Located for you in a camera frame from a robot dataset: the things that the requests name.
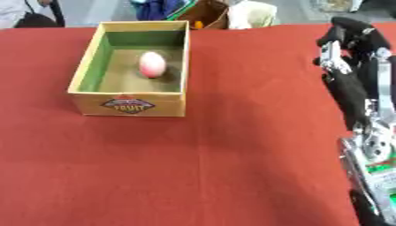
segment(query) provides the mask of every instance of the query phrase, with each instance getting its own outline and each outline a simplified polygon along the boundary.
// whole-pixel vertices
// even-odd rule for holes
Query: box label
[[[156,105],[140,99],[111,99],[102,106],[128,114],[137,114],[146,109],[154,108]]]

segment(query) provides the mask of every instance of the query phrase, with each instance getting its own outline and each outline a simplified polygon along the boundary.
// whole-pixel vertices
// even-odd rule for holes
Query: open box
[[[139,73],[139,59],[147,51],[167,63],[160,78]],[[188,51],[187,21],[101,23],[68,94],[84,115],[183,117]]]

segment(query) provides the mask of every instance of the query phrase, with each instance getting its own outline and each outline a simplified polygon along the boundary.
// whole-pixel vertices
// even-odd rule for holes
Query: orange object
[[[203,23],[202,23],[202,21],[200,21],[200,20],[195,21],[194,27],[195,27],[196,29],[202,29],[202,28],[203,28]]]

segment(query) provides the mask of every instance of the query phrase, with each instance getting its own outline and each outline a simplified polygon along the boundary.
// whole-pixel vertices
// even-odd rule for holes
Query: pink ball
[[[146,52],[139,62],[141,74],[148,78],[157,78],[164,74],[166,62],[164,58],[155,52]]]

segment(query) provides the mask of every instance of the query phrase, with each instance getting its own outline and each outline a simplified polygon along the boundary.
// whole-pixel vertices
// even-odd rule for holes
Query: white bag
[[[277,7],[244,0],[230,7],[228,11],[229,29],[248,29],[273,25]]]

